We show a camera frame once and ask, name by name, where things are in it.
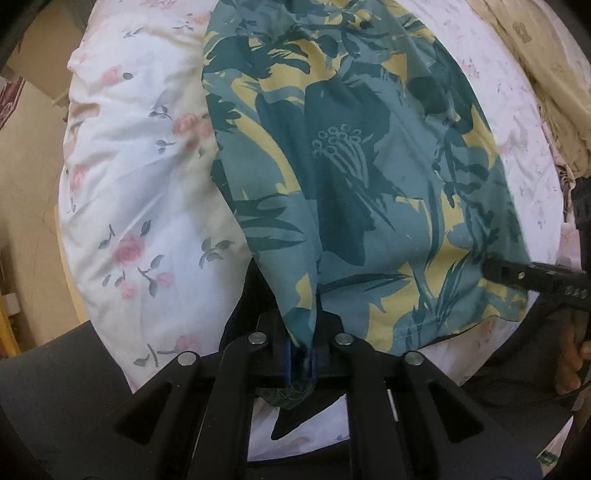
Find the white bedsheet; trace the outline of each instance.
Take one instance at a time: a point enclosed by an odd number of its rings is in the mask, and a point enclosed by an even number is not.
[[[177,352],[217,351],[250,258],[210,179],[215,139],[201,48],[215,0],[98,0],[72,55],[60,182],[64,250],[87,312],[136,390]],[[535,98],[463,0],[400,0],[474,88],[500,147],[530,256],[554,262],[562,198]],[[426,354],[458,383],[515,329],[491,318]],[[348,435],[341,399],[281,440],[258,402],[249,458],[305,453]]]

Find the beige wall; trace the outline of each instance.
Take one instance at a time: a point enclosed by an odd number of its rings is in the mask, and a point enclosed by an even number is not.
[[[78,48],[82,32],[62,0],[53,0],[33,21],[8,66],[51,99],[70,87],[67,63]]]

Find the human hand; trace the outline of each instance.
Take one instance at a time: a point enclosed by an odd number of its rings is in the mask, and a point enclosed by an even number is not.
[[[591,342],[577,346],[574,321],[569,320],[560,338],[560,358],[554,377],[554,386],[558,394],[563,395],[581,386],[577,372],[583,368],[585,360],[591,361]]]

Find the silver rivet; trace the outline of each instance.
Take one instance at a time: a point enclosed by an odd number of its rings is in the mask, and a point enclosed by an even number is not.
[[[418,367],[423,363],[425,357],[423,357],[423,355],[419,352],[409,352],[406,355],[404,355],[404,360],[409,365],[414,365],[415,367]]]
[[[177,357],[177,361],[184,367],[188,367],[189,365],[193,365],[197,360],[197,355],[193,352],[183,352]]]
[[[341,346],[351,345],[353,343],[353,336],[348,333],[338,333],[335,336],[335,342]]]
[[[252,332],[248,336],[248,341],[253,345],[262,345],[267,341],[267,336],[263,332]]]

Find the green yellow leaf print cloth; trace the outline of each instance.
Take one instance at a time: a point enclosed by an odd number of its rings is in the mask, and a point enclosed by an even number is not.
[[[293,339],[322,308],[401,354],[525,294],[485,257],[527,262],[495,141],[460,67],[391,0],[221,0],[203,85],[212,177]]]

